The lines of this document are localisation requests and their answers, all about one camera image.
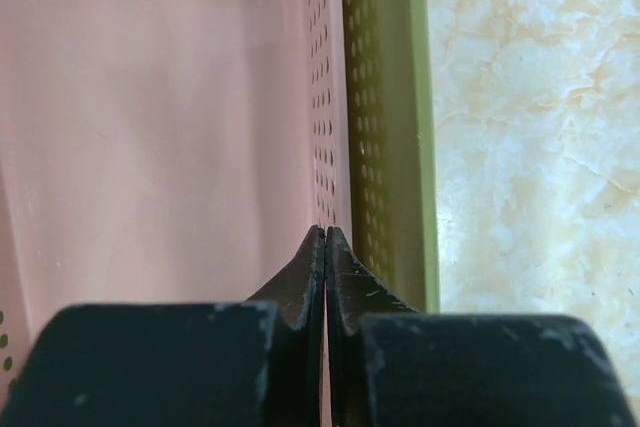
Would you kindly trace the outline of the olive green tub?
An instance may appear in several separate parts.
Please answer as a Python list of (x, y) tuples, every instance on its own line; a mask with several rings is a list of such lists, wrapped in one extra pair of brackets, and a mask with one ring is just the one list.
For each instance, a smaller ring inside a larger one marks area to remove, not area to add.
[(440, 309), (427, 0), (343, 0), (352, 246), (401, 300)]

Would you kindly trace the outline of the salmon pink perforated bin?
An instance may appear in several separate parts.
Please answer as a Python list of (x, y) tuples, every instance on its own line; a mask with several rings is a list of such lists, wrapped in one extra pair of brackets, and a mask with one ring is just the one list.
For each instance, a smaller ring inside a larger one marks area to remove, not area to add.
[(243, 302), (349, 229), (341, 0), (1, 0), (1, 412), (85, 304)]

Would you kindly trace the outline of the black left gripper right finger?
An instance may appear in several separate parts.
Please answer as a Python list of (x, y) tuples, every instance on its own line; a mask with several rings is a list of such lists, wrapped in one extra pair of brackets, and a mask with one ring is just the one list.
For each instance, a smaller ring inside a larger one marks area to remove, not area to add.
[(595, 332), (566, 315), (421, 313), (330, 228), (325, 251), (336, 426), (632, 426)]

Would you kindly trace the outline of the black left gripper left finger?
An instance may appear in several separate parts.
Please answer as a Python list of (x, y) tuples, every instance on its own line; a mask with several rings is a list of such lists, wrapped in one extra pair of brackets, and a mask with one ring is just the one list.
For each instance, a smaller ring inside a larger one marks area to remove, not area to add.
[(325, 234), (243, 302), (85, 304), (41, 331), (5, 426), (317, 426)]

